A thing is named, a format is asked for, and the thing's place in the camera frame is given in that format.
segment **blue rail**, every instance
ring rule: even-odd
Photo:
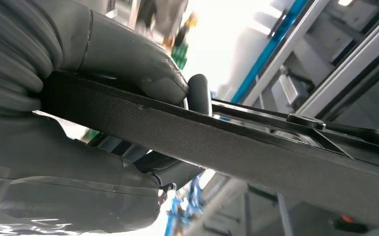
[[[235,95],[232,99],[233,103],[239,103],[244,98],[248,89],[250,88],[253,81],[255,80],[257,74],[262,69],[264,69],[263,68],[264,65],[270,59],[271,55],[275,51],[278,44],[280,42],[282,42],[282,40],[285,38],[286,33],[292,27],[292,25],[295,23],[299,14],[305,8],[305,5],[307,2],[308,2],[308,0],[296,0],[293,3],[292,7],[287,12],[285,19],[282,21],[279,28],[275,31],[274,36],[270,39],[269,43],[266,45],[263,52],[260,54],[256,63],[253,65],[249,74],[247,74],[246,79],[244,79],[243,83],[238,88],[237,92],[235,93]]]

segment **white wall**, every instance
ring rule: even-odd
[[[194,7],[198,25],[188,35],[186,79],[202,73],[220,99],[230,100],[268,44],[277,18],[269,6],[289,8],[294,0],[204,0]]]

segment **metal beam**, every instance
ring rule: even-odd
[[[281,65],[286,61],[292,53],[294,47],[299,40],[305,35],[317,17],[321,14],[330,0],[315,0],[309,7],[307,13],[298,22],[298,25],[293,29],[292,33],[286,39],[280,51],[276,54],[274,60],[266,68],[259,81],[256,83],[250,94],[243,101],[243,105],[252,106],[263,90],[267,87],[270,81],[278,72]]]
[[[347,59],[317,88],[297,113],[315,117],[366,66],[379,56],[379,25],[360,43]]]
[[[350,36],[353,40],[355,40],[357,43],[361,43],[364,41],[364,35],[360,33],[359,31],[351,28],[350,26],[346,25],[344,22],[341,20],[333,17],[333,16],[328,16],[328,20],[330,23],[335,26],[337,29],[342,31],[343,33],[347,34]]]

